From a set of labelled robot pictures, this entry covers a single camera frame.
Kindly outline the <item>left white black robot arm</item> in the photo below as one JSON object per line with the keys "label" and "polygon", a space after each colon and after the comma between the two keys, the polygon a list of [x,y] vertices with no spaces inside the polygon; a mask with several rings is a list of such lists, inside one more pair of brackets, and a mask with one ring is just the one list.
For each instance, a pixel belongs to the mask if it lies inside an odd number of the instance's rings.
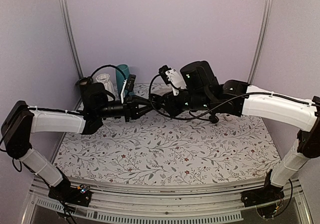
{"label": "left white black robot arm", "polygon": [[140,96],[109,100],[110,93],[102,83],[80,84],[81,112],[38,108],[18,101],[1,126],[3,152],[19,160],[35,175],[44,179],[63,200],[74,197],[63,173],[41,155],[30,143],[30,135],[39,132],[92,135],[103,126],[103,119],[124,117],[135,120],[151,111],[153,102]]}

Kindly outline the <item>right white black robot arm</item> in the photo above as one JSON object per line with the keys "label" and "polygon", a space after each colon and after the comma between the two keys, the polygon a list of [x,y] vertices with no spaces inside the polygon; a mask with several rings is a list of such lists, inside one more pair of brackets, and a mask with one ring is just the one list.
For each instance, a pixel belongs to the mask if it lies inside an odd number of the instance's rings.
{"label": "right white black robot arm", "polygon": [[210,114],[212,123],[217,114],[261,117],[299,128],[296,140],[275,169],[268,172],[258,197],[269,202],[285,183],[310,159],[320,155],[320,99],[300,99],[267,91],[239,80],[218,82],[210,64],[194,61],[180,71],[167,65],[158,70],[164,83],[172,88],[156,104],[170,118],[184,111]]}

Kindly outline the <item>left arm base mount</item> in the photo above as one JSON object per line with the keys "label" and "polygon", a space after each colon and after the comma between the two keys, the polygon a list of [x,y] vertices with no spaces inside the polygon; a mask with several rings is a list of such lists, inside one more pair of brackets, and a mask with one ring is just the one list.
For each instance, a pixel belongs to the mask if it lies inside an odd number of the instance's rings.
{"label": "left arm base mount", "polygon": [[59,202],[88,207],[92,199],[92,194],[93,193],[87,190],[86,187],[51,186],[48,197]]}

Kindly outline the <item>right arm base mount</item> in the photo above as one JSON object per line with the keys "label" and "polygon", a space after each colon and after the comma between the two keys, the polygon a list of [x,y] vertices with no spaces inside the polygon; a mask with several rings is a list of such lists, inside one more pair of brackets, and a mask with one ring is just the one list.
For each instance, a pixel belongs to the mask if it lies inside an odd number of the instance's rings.
{"label": "right arm base mount", "polygon": [[243,191],[241,201],[245,207],[259,206],[257,213],[264,219],[274,218],[279,209],[275,201],[282,202],[285,197],[282,187],[261,187],[257,189]]}

